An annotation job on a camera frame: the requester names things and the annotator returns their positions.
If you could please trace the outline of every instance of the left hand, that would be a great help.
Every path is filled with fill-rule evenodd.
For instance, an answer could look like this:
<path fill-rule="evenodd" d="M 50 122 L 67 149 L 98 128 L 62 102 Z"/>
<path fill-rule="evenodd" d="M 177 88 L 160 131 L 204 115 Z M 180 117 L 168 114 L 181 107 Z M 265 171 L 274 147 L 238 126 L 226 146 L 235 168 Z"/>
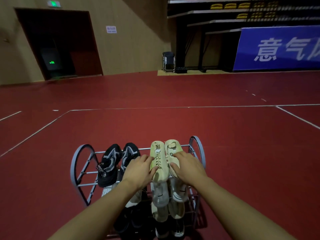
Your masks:
<path fill-rule="evenodd" d="M 122 181 L 128 181 L 130 185 L 136 187 L 137 191 L 146 187 L 158 169 L 158 166 L 156 166 L 150 171 L 150 164 L 153 160 L 154 157 L 149 155 L 142 155 L 131 160 L 124 172 Z"/>

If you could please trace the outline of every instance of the hand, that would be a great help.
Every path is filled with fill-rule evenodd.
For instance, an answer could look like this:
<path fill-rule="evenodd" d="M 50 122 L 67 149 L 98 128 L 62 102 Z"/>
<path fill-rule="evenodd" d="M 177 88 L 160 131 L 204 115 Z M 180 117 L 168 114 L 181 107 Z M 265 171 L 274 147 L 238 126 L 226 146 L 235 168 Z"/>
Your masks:
<path fill-rule="evenodd" d="M 174 153 L 173 156 L 178 158 L 180 168 L 174 162 L 170 163 L 170 166 L 185 184 L 196 188 L 195 185 L 201 182 L 204 177 L 207 177 L 201 162 L 190 153 L 182 151 Z"/>
<path fill-rule="evenodd" d="M 127 166 L 122 181 L 129 181 L 132 187 L 135 187 L 136 192 L 146 187 L 151 182 L 158 166 L 153 167 L 150 171 L 150 164 L 154 157 L 142 155 L 134 160 L 131 160 Z"/>

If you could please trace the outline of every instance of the forearm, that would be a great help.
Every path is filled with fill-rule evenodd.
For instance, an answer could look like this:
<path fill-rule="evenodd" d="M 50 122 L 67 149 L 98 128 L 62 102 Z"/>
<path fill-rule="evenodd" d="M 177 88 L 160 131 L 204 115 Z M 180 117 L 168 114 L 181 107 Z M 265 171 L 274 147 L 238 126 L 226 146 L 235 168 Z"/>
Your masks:
<path fill-rule="evenodd" d="M 50 240 L 104 239 L 126 203 L 136 193 L 127 181 L 86 208 L 60 228 Z"/>
<path fill-rule="evenodd" d="M 195 185 L 233 239 L 295 239 L 253 207 L 229 193 L 209 177 Z"/>

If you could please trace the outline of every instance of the right hand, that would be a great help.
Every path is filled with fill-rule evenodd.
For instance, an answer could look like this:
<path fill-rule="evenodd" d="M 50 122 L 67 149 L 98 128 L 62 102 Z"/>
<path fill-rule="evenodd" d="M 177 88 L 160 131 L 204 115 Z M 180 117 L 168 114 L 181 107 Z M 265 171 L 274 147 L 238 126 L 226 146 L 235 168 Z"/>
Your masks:
<path fill-rule="evenodd" d="M 178 158 L 180 168 L 174 162 L 170 163 L 170 166 L 185 184 L 195 187 L 197 182 L 207 177 L 202 163 L 190 153 L 182 151 L 174 153 L 173 156 Z"/>

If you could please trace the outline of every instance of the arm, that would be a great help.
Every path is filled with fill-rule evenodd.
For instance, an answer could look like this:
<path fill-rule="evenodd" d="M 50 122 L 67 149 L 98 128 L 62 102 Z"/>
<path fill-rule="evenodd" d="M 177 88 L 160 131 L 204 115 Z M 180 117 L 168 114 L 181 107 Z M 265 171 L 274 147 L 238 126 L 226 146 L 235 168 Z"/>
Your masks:
<path fill-rule="evenodd" d="M 126 203 L 151 182 L 158 169 L 150 171 L 153 159 L 143 155 L 131 160 L 114 189 L 62 226 L 49 240 L 105 239 Z"/>
<path fill-rule="evenodd" d="M 200 161 L 191 154 L 178 152 L 174 157 L 180 163 L 180 168 L 171 163 L 177 176 L 200 193 L 233 239 L 295 239 L 272 220 L 207 177 Z"/>

